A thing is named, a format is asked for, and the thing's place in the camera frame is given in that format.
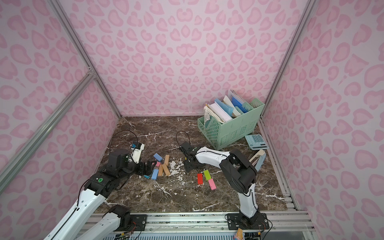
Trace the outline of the red block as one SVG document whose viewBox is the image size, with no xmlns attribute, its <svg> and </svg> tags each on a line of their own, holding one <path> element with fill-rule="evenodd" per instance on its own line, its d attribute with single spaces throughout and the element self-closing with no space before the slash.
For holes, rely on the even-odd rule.
<svg viewBox="0 0 384 240">
<path fill-rule="evenodd" d="M 203 174 L 197 174 L 197 181 L 198 181 L 198 185 L 204 184 Z"/>
</svg>

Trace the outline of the green block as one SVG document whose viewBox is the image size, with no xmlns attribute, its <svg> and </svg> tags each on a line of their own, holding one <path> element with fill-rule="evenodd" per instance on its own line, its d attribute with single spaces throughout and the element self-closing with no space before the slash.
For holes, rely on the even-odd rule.
<svg viewBox="0 0 384 240">
<path fill-rule="evenodd" d="M 207 181 L 209 181 L 209 180 L 212 179 L 209 170 L 204 170 L 204 176 L 205 176 L 205 178 L 206 178 Z"/>
</svg>

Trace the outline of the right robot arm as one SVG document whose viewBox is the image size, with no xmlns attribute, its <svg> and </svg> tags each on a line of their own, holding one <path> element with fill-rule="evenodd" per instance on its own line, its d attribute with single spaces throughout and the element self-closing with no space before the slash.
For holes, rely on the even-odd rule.
<svg viewBox="0 0 384 240">
<path fill-rule="evenodd" d="M 240 151 L 222 152 L 207 147 L 193 147 L 188 142 L 182 143 L 179 149 L 185 156 L 186 172 L 206 165 L 221 169 L 229 185 L 239 195 L 240 213 L 247 219 L 257 214 L 255 181 L 258 171 Z"/>
</svg>

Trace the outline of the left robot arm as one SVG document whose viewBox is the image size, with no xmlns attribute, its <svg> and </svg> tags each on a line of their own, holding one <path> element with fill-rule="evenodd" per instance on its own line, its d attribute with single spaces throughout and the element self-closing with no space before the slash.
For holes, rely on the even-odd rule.
<svg viewBox="0 0 384 240">
<path fill-rule="evenodd" d="M 102 219 L 81 234 L 95 210 L 117 190 L 120 182 L 133 175 L 150 176 L 156 164 L 142 162 L 128 150 L 116 150 L 109 154 L 108 162 L 81 186 L 77 200 L 60 222 L 46 236 L 47 240 L 102 240 L 116 230 L 123 233 L 120 240 L 128 239 L 135 232 L 146 229 L 147 215 L 132 214 L 128 207 L 115 205 Z"/>
</svg>

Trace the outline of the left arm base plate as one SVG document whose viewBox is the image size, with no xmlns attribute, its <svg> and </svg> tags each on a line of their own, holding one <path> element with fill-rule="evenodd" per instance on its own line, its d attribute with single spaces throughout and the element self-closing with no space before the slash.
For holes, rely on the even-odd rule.
<svg viewBox="0 0 384 240">
<path fill-rule="evenodd" d="M 146 228 L 148 215 L 144 214 L 127 214 L 121 218 L 118 232 L 144 231 Z"/>
</svg>

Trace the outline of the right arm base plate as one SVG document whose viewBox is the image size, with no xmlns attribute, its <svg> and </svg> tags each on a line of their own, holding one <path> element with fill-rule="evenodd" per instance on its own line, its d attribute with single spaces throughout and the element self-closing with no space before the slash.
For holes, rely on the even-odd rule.
<svg viewBox="0 0 384 240">
<path fill-rule="evenodd" d="M 265 231 L 270 229 L 270 223 L 267 215 L 256 212 L 256 214 L 248 218 L 242 213 L 226 214 L 225 219 L 228 223 L 229 230 L 260 230 Z"/>
</svg>

